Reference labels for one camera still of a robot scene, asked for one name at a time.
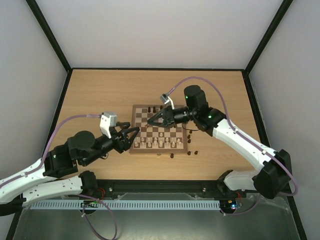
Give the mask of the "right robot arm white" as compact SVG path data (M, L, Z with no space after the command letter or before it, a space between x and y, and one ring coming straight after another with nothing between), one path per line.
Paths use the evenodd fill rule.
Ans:
M243 156L254 170L227 172L218 183L218 191L222 195L229 196L235 190L251 190L267 199L274 199L283 192L291 179L291 170L286 167L291 160L287 151L276 151L240 130L225 113L209 106L200 86L187 86L184 97L186 105L175 108L172 99L163 94L161 98L167 106L149 118L147 124L173 128L192 121L200 131L224 142Z

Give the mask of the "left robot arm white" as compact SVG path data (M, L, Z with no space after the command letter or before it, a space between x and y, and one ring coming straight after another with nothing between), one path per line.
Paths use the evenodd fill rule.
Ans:
M78 167L86 167L98 159L106 159L110 151L123 153L130 149L139 127L131 127L129 122L118 122L120 127L110 127L110 135L95 137L87 130L80 131L67 141L49 151L45 159L11 177L0 181L0 214L14 214L34 202L63 195L92 195L98 188L96 175L84 171L74 177L67 175L78 172Z

